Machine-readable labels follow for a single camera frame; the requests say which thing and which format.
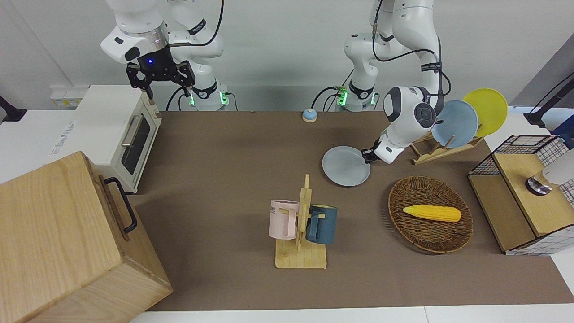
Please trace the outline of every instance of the wooden mug tree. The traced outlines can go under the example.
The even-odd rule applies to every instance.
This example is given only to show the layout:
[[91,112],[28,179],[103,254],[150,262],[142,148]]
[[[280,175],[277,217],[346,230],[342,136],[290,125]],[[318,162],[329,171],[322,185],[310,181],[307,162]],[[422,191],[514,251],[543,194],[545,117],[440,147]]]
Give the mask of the wooden mug tree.
[[305,238],[309,208],[311,206],[309,178],[309,174],[306,174],[305,186],[301,189],[295,239],[277,239],[275,241],[275,267],[277,268],[327,268],[325,245],[309,242]]

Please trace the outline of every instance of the power outlet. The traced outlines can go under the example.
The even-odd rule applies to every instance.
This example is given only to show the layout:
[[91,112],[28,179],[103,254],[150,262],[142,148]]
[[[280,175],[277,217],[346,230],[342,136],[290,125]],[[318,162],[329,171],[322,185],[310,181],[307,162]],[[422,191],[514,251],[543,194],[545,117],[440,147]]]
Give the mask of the power outlet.
[[50,99],[58,109],[75,110],[88,91],[88,86],[52,87]]

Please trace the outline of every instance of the corn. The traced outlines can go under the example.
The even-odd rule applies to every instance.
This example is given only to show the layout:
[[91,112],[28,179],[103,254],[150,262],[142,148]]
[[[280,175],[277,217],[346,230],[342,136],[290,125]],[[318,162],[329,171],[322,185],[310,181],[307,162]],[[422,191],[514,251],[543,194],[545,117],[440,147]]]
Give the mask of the corn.
[[460,221],[460,210],[449,206],[434,205],[413,205],[402,209],[417,218],[434,221],[458,222]]

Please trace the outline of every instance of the brown table mat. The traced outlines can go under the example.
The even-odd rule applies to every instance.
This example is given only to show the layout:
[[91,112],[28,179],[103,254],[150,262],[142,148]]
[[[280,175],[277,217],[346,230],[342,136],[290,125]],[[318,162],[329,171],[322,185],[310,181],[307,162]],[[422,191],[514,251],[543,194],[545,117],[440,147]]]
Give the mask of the brown table mat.
[[[484,143],[419,166],[407,149],[345,188],[323,174],[323,154],[371,147],[387,125],[383,113],[320,113],[314,124],[295,112],[162,116],[139,192],[130,196],[174,289],[152,310],[574,302],[551,258],[501,254],[466,178],[488,155]],[[326,270],[279,270],[269,201],[298,199],[305,173],[312,201],[339,208],[335,242]],[[466,201],[475,226],[466,247],[427,255],[396,233],[387,197],[412,175],[440,179]]]

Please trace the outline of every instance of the woven tray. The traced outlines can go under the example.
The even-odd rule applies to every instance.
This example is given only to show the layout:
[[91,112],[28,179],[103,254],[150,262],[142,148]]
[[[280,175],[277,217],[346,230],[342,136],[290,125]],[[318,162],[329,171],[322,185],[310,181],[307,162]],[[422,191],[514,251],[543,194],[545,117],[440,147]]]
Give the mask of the woven tray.
[[[460,221],[432,221],[403,212],[404,207],[412,205],[455,207],[461,212]],[[426,251],[457,251],[472,237],[472,217],[468,206],[452,188],[437,179],[412,176],[398,181],[389,194],[389,214],[400,234]]]

